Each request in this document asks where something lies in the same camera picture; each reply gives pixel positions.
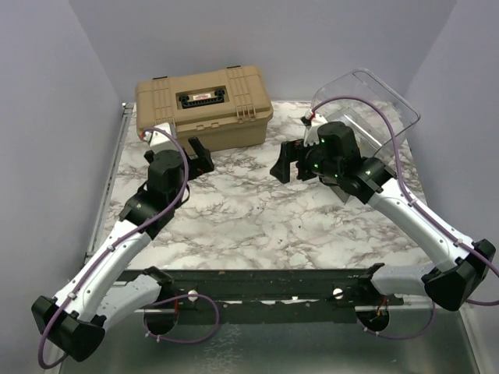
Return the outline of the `tan plastic toolbox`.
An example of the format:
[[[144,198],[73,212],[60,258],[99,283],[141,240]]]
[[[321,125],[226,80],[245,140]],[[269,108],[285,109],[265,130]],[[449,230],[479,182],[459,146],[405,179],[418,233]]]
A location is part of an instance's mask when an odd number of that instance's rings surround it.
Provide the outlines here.
[[[262,72],[255,65],[235,65],[188,76],[163,76],[136,84],[136,132],[164,123],[194,155],[195,136],[210,151],[260,145],[274,109]]]

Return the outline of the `clear acrylic makeup organizer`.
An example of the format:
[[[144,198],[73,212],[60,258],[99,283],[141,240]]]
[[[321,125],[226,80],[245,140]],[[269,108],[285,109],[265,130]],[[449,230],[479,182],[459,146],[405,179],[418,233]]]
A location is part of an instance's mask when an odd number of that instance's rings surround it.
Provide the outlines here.
[[[383,118],[393,128],[404,181],[417,183],[407,135],[420,120],[419,112],[398,92],[367,69],[355,69],[322,86],[310,107],[328,122],[340,121],[351,127],[365,157],[377,157],[396,168],[391,134]]]

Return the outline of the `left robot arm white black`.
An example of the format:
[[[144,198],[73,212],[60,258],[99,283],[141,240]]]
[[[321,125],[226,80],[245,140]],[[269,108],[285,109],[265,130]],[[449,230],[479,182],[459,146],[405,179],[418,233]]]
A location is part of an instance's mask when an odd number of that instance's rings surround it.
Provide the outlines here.
[[[31,312],[41,342],[38,361],[51,342],[65,358],[88,359],[101,345],[112,326],[137,309],[178,306],[183,296],[173,279],[152,266],[120,288],[114,283],[130,261],[145,249],[172,220],[186,201],[189,181],[212,172],[211,152],[196,137],[189,139],[190,157],[179,141],[155,129],[145,158],[147,179],[127,201],[110,234],[83,268],[52,297],[40,296]]]

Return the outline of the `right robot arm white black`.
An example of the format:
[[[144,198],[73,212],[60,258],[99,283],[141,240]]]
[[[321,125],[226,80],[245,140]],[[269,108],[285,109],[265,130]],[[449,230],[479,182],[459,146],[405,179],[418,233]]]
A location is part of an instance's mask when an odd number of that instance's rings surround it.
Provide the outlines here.
[[[430,258],[423,266],[382,265],[358,286],[359,298],[375,305],[385,295],[421,295],[457,311],[487,275],[496,252],[486,239],[475,241],[454,229],[399,185],[381,159],[360,153],[355,133],[343,122],[306,128],[305,138],[281,144],[270,174],[281,183],[319,178],[382,213]]]

